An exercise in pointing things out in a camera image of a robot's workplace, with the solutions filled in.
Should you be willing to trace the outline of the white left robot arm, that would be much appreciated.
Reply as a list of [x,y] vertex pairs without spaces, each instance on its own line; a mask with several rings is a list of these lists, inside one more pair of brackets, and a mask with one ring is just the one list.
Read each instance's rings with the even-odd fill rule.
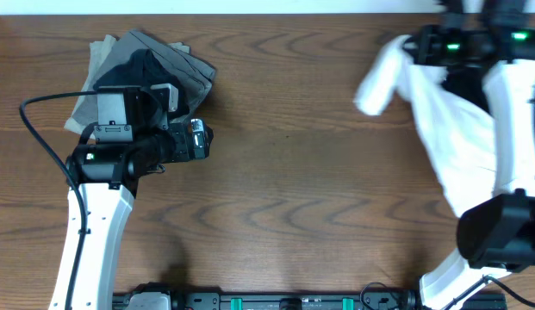
[[166,164],[205,159],[214,135],[201,119],[92,123],[62,167],[68,222],[51,309],[110,309],[122,235],[139,180]]

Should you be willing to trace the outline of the white t-shirt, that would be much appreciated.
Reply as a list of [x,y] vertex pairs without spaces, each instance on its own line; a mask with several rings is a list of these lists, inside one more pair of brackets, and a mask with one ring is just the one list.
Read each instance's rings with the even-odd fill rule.
[[444,70],[414,65],[401,49],[408,37],[386,44],[359,85],[354,103],[365,115],[380,115],[398,94],[411,104],[445,199],[459,217],[490,199],[495,185],[494,121],[473,103],[439,83]]

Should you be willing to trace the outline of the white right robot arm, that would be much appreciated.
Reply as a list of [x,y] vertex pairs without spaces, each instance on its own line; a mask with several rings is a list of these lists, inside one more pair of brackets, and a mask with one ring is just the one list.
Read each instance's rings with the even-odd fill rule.
[[465,211],[457,249],[420,279],[431,309],[459,309],[488,283],[535,266],[535,30],[425,26],[403,46],[416,65],[471,67],[495,122],[492,198]]

